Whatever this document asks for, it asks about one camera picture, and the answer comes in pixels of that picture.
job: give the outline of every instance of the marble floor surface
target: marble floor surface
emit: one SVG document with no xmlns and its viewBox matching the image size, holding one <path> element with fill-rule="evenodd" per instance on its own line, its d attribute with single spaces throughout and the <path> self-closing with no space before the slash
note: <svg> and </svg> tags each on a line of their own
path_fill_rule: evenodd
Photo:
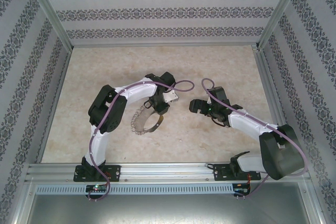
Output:
<svg viewBox="0 0 336 224">
<path fill-rule="evenodd" d="M 110 135 L 107 162 L 219 162 L 243 151 L 260 152 L 259 143 L 244 133 L 188 110 L 191 100 L 207 99 L 201 80 L 208 77 L 225 89 L 231 104 L 271 122 L 251 46 L 75 48 L 43 163 L 81 162 L 90 140 L 88 109 L 103 85 L 125 86 L 148 73 L 160 76 L 166 71 L 176 80 L 192 80 L 195 89 L 177 93 L 179 101 L 171 104 L 153 133 L 136 135 L 131 129 L 132 117 L 145 99 L 128 106 Z"/>
</svg>

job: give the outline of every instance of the black mounting bracket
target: black mounting bracket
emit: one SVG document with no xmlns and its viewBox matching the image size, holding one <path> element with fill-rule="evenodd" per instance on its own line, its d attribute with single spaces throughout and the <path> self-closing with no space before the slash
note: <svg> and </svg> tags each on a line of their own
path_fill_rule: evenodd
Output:
<svg viewBox="0 0 336 224">
<path fill-rule="evenodd" d="M 102 171 L 107 175 L 110 182 L 119 182 L 120 165 L 104 165 Z M 74 174 L 74 182 L 106 182 L 106 179 L 99 174 L 99 176 L 92 176 L 87 172 L 83 165 L 77 165 Z"/>
<path fill-rule="evenodd" d="M 234 174 L 230 168 L 230 164 L 208 164 L 207 167 L 213 170 L 215 181 L 229 181 L 229 180 L 261 180 L 260 173 L 257 172 L 240 172 Z"/>
</svg>

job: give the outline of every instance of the purple cable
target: purple cable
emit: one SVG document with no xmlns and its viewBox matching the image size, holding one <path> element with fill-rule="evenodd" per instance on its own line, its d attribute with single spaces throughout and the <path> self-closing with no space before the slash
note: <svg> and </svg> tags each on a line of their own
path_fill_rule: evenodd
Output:
<svg viewBox="0 0 336 224">
<path fill-rule="evenodd" d="M 236 112 L 236 113 L 238 113 L 238 114 L 240 114 L 240 115 L 242 115 L 242 116 L 245 116 L 245 117 L 247 117 L 247 118 L 252 119 L 253 121 L 255 121 L 256 123 L 260 124 L 260 125 L 263 126 L 263 127 L 267 127 L 267 128 L 269 128 L 270 130 L 272 130 L 272 131 L 274 131 L 275 133 L 277 133 L 277 134 L 279 134 L 280 136 L 282 136 L 284 139 L 286 139 L 289 143 L 291 143 L 291 144 L 295 147 L 295 149 L 300 153 L 300 155 L 301 155 L 301 157 L 302 157 L 302 159 L 303 159 L 303 162 L 304 162 L 304 168 L 303 168 L 303 170 L 302 170 L 301 172 L 299 172 L 299 173 L 295 173 L 295 174 L 289 174 L 288 176 L 292 176 L 292 177 L 301 176 L 302 174 L 304 174 L 304 173 L 308 170 L 308 160 L 307 160 L 307 157 L 305 156 L 305 154 L 303 153 L 303 151 L 301 150 L 301 148 L 300 148 L 300 147 L 299 147 L 299 146 L 298 146 L 292 139 L 290 139 L 288 136 L 284 135 L 283 133 L 281 133 L 281 132 L 278 131 L 277 129 L 275 129 L 275 128 L 269 126 L 267 123 L 264 123 L 264 122 L 258 120 L 257 118 L 255 118 L 255 117 L 249 115 L 248 113 L 245 114 L 245 113 L 243 113 L 243 112 L 240 112 L 240 111 L 238 111 L 238 110 L 232 108 L 231 106 L 229 106 L 229 105 L 223 103 L 222 101 L 218 100 L 218 99 L 215 98 L 212 94 L 210 94 L 210 92 L 207 90 L 207 88 L 206 88 L 205 85 L 204 85 L 204 81 L 210 81 L 210 82 L 212 83 L 212 85 L 213 85 L 211 88 L 213 88 L 213 87 L 215 86 L 215 82 L 214 82 L 213 80 L 209 79 L 209 78 L 204 78 L 204 79 L 202 80 L 202 87 L 203 87 L 203 89 L 205 90 L 205 92 L 206 92 L 212 99 L 214 99 L 216 102 L 218 102 L 219 104 L 221 104 L 221 105 L 223 105 L 223 106 L 229 108 L 230 110 L 232 110 L 232 111 L 234 111 L 234 112 Z M 256 191 L 258 191 L 258 190 L 260 189 L 261 185 L 263 185 L 263 183 L 268 179 L 268 177 L 269 177 L 269 175 L 267 175 L 267 176 L 264 178 L 264 180 L 258 185 L 258 187 L 257 187 L 256 189 L 254 189 L 254 190 L 252 191 L 252 193 L 250 193 L 250 194 L 249 194 L 248 196 L 246 196 L 246 197 L 249 197 L 250 195 L 254 194 Z"/>
<path fill-rule="evenodd" d="M 176 86 L 177 84 L 182 83 L 182 82 L 188 82 L 188 83 L 190 83 L 190 84 L 192 85 L 192 87 L 191 87 L 190 89 L 186 89 L 186 90 L 175 88 L 175 86 Z M 168 85 L 166 85 L 166 84 L 163 84 L 163 83 L 160 83 L 160 82 L 157 82 L 157 81 L 141 81 L 141 82 L 136 82 L 136 83 L 133 83 L 133 84 L 127 86 L 126 88 L 124 88 L 123 90 L 119 91 L 119 93 L 117 93 L 117 94 L 115 95 L 115 97 L 113 98 L 113 100 L 112 100 L 112 102 L 111 102 L 109 108 L 107 109 L 107 111 L 106 111 L 104 117 L 103 117 L 102 120 L 100 121 L 98 127 L 94 130 L 94 133 L 93 133 L 93 135 L 92 135 L 92 137 L 91 137 L 91 139 L 90 139 L 90 143 L 89 143 L 89 154 L 90 154 L 91 162 L 93 163 L 93 166 L 96 168 L 96 170 L 97 170 L 97 171 L 98 171 L 98 172 L 99 172 L 99 173 L 106 179 L 108 188 L 107 188 L 107 190 L 106 190 L 106 193 L 105 193 L 104 195 L 102 195 L 102 196 L 101 196 L 100 198 L 98 198 L 98 199 L 92 199 L 92 198 L 90 198 L 90 194 L 91 194 L 91 191 L 90 191 L 89 194 L 88 194 L 88 199 L 89 199 L 89 201 L 91 201 L 91 200 L 98 201 L 98 200 L 102 200 L 102 199 L 104 199 L 104 198 L 107 196 L 107 194 L 109 194 L 110 189 L 111 189 L 111 183 L 110 183 L 109 178 L 102 172 L 101 169 L 99 169 L 99 167 L 98 167 L 98 166 L 96 165 L 96 163 L 95 163 L 95 160 L 93 159 L 93 155 L 92 155 L 92 142 L 93 142 L 93 139 L 95 138 L 97 132 L 99 131 L 99 129 L 101 128 L 101 126 L 102 126 L 103 123 L 105 122 L 105 120 L 106 120 L 107 116 L 109 115 L 109 113 L 110 113 L 110 111 L 111 111 L 111 109 L 112 109 L 114 103 L 116 102 L 117 98 L 118 98 L 123 92 L 127 91 L 127 89 L 130 89 L 130 88 L 133 88 L 133 87 L 135 87 L 135 86 L 139 86 L 139 85 L 144 85 L 144 84 L 156 84 L 156 85 L 160 85 L 160 86 L 163 86 L 163 87 L 165 87 L 165 88 L 169 88 L 169 89 L 172 89 L 172 90 L 175 90 L 175 91 L 179 91 L 179 92 L 189 92 L 189 91 L 193 90 L 194 87 L 195 87 L 195 84 L 194 84 L 192 81 L 189 81 L 189 80 L 178 81 L 178 82 L 175 83 L 173 86 L 168 86 Z"/>
</svg>

